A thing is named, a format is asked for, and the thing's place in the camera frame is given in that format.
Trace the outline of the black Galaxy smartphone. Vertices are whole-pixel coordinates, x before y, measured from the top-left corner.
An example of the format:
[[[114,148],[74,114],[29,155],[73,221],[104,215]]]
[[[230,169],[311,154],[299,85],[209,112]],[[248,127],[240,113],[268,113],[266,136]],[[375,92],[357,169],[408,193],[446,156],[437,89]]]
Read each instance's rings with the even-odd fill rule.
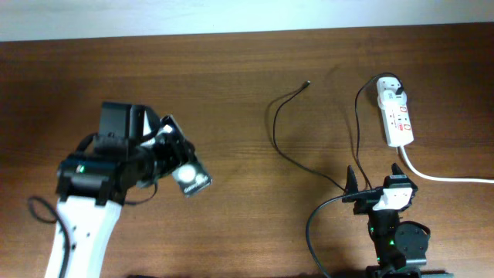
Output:
[[[175,130],[179,130],[184,135],[175,119],[174,127]],[[213,182],[212,176],[196,155],[196,150],[195,158],[195,161],[189,162],[171,172],[173,179],[178,183],[183,194],[188,198],[203,191]]]

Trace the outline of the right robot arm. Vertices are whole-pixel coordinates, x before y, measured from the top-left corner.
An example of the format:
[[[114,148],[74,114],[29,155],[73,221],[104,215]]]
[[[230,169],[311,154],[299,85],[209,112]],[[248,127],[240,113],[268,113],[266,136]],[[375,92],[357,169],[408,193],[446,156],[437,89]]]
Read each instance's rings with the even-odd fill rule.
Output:
[[[381,187],[360,191],[354,170],[347,169],[343,201],[354,204],[355,215],[367,215],[367,231],[374,243],[376,266],[365,269],[367,277],[419,277],[427,263],[430,229],[421,223],[400,220],[412,205],[418,186],[397,164]]]

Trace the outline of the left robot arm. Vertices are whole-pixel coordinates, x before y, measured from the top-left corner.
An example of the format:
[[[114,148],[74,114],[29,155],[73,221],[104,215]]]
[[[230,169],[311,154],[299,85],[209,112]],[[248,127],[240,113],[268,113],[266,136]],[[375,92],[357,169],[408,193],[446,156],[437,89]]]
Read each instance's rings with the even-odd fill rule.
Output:
[[[47,277],[98,277],[107,244],[132,187],[171,176],[191,197],[212,178],[171,115],[145,105],[102,105],[99,130],[59,164],[56,233]]]

